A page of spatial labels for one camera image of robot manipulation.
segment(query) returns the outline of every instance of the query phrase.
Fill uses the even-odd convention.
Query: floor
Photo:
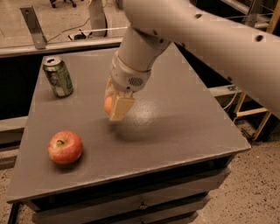
[[[2,0],[0,48],[32,45],[31,36],[19,10],[22,5],[34,6],[47,39],[60,34],[52,42],[71,41],[67,37],[69,33],[79,29],[90,30],[89,23],[86,23],[89,17],[88,2],[75,2],[77,7],[72,8],[69,2],[58,0],[57,8],[52,9],[48,0]],[[103,4],[109,28],[128,24],[123,12],[117,9],[115,0],[103,0]],[[81,25],[84,26],[65,31]],[[250,134],[255,131],[244,120],[239,121],[237,126]],[[268,142],[253,143],[250,151],[237,155],[230,164],[231,174],[219,189],[209,193],[211,200],[199,211],[194,224],[280,223],[279,151],[280,131],[274,133]],[[0,153],[0,224],[7,223],[11,211],[11,205],[5,202],[5,195],[17,154],[18,150]],[[32,223],[32,211],[27,206],[20,207],[17,223]]]

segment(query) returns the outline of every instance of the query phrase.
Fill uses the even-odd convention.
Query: aluminum can
[[[59,56],[49,56],[43,62],[43,70],[57,97],[65,97],[73,92],[73,85],[65,62]]]

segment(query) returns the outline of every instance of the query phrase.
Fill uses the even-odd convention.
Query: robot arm
[[[124,118],[133,100],[122,104],[122,99],[133,99],[133,93],[144,87],[153,62],[170,42],[183,46],[280,118],[279,37],[206,13],[189,0],[129,0],[124,5],[131,26],[112,62],[106,96],[118,97],[113,98],[111,121]],[[130,93],[129,98],[123,93]]]

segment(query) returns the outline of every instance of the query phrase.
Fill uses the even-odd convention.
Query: apple
[[[75,162],[83,151],[81,138],[70,130],[56,133],[47,147],[49,158],[60,165]]]

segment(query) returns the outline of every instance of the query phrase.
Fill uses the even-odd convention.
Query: gray table
[[[250,148],[175,45],[157,59],[125,119],[110,122],[103,96],[115,51],[60,55],[73,80],[67,98],[56,98],[39,73],[7,194],[8,203],[23,202],[36,211],[37,223],[156,223],[160,211],[167,215],[179,207],[163,208],[166,201],[183,203],[185,214],[172,210],[178,218],[159,215],[165,220],[159,223],[190,221],[207,203],[203,193],[229,174],[230,159]],[[75,131],[83,140],[77,163],[60,166],[47,156],[48,142],[61,130]],[[150,204],[143,202],[145,196]],[[132,209],[134,202],[140,209]]]

